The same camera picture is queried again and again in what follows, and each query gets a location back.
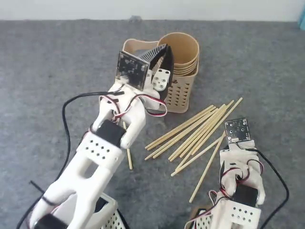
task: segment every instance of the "white plastic bracket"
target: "white plastic bracket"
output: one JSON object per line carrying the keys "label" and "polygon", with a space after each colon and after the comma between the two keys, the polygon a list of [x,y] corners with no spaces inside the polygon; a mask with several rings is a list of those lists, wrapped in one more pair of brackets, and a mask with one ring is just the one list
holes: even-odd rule
{"label": "white plastic bracket", "polygon": [[256,229],[261,210],[231,200],[220,201],[212,210],[211,229],[231,229],[233,223],[241,229]]}
{"label": "white plastic bracket", "polygon": [[168,84],[170,75],[170,71],[159,68],[152,79],[153,88],[159,92],[164,91]]}
{"label": "white plastic bracket", "polygon": [[[85,228],[94,213],[96,201],[123,157],[124,154],[120,148],[92,132],[86,134],[63,174],[49,186],[44,194],[46,199],[58,204],[63,203],[72,194],[77,195],[73,219],[68,229]],[[90,178],[85,178],[84,173],[93,162],[98,167]],[[30,228],[33,228],[39,219],[51,213],[52,210],[53,206],[41,199],[33,210]]]}

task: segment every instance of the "perforated container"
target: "perforated container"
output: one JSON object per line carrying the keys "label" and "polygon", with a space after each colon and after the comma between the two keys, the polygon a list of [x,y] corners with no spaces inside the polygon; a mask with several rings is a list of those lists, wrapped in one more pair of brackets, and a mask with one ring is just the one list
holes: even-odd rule
{"label": "perforated container", "polygon": [[169,112],[184,113],[189,108],[190,95],[199,66],[197,64],[193,74],[186,76],[173,75],[172,85],[168,88],[165,99]]}
{"label": "perforated container", "polygon": [[[177,33],[177,34],[181,36],[184,35],[185,33]],[[185,35],[195,40],[192,36],[188,34]],[[159,41],[145,42],[137,39],[128,39],[125,41],[123,45],[123,50],[129,52],[130,54],[134,54],[138,50],[153,49],[158,45],[160,45]],[[157,63],[157,65],[154,67],[153,70],[156,71],[159,67],[159,64],[160,62]],[[189,108],[192,86],[195,77],[198,74],[198,69],[199,69],[199,45],[198,45],[198,53],[195,54],[195,58],[192,61],[190,61],[189,64],[183,65],[183,68],[188,68],[188,66],[190,68],[193,68],[192,72],[188,71],[186,73],[183,72],[182,74],[175,74],[181,71],[182,68],[179,68],[181,65],[182,65],[181,63],[174,64],[172,84],[168,89],[167,97],[165,99],[168,112],[184,113]]]}

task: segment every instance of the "circuit board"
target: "circuit board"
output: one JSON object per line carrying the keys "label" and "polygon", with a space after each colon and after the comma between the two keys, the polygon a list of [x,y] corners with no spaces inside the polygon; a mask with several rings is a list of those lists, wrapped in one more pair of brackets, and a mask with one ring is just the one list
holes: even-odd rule
{"label": "circuit board", "polygon": [[116,79],[142,91],[148,69],[148,62],[127,52],[120,51]]}
{"label": "circuit board", "polygon": [[225,121],[224,126],[228,144],[251,140],[246,118]]}

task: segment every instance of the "black cable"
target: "black cable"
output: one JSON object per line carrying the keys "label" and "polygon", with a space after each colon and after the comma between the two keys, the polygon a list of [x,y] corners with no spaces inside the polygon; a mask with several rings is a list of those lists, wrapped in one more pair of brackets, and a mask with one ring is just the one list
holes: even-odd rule
{"label": "black cable", "polygon": [[[58,175],[56,176],[54,182],[56,180],[58,180],[58,178],[61,176],[61,174],[63,173],[65,167],[67,166],[68,164],[68,161],[69,161],[69,157],[70,157],[70,151],[71,151],[71,139],[70,139],[70,132],[69,132],[69,129],[68,129],[68,125],[67,125],[67,120],[66,120],[66,106],[73,102],[74,100],[78,99],[78,98],[82,98],[82,97],[87,97],[87,96],[96,96],[96,95],[108,95],[108,94],[112,94],[112,95],[121,95],[121,94],[124,94],[124,92],[119,92],[118,89],[117,91],[115,92],[90,92],[90,93],[82,93],[82,94],[79,94],[69,100],[67,100],[63,106],[62,106],[62,110],[61,110],[61,115],[62,115],[62,121],[63,121],[63,126],[64,126],[64,130],[65,130],[65,133],[66,133],[66,137],[67,137],[67,154],[66,154],[66,159],[63,163],[63,166],[62,168],[60,169]],[[22,223],[25,221],[26,217],[30,214],[30,212],[32,211],[32,209],[35,207],[35,205],[38,203],[38,201],[43,197],[43,194],[37,198],[33,203],[32,205],[26,210],[26,212],[22,215],[22,217],[20,218],[17,226],[16,226],[16,229],[20,229]]]}
{"label": "black cable", "polygon": [[271,167],[271,169],[275,172],[275,174],[277,175],[277,177],[280,179],[281,183],[283,184],[285,190],[286,190],[286,198],[284,199],[284,201],[268,216],[268,218],[265,220],[265,222],[262,224],[260,229],[265,228],[265,226],[267,225],[267,223],[270,221],[270,219],[286,204],[286,202],[289,199],[289,189],[285,183],[285,181],[283,180],[283,178],[281,177],[281,175],[278,173],[278,171],[276,170],[276,168],[272,165],[272,163],[263,155],[263,153],[261,151],[259,151],[258,149],[245,149],[247,151],[254,151],[259,153],[259,155],[268,163],[268,165]]}

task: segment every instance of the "white wall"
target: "white wall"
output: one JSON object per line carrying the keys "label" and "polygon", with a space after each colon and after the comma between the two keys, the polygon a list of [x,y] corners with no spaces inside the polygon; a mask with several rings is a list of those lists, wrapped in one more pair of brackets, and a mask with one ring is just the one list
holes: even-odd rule
{"label": "white wall", "polygon": [[0,19],[297,21],[305,0],[0,0]]}

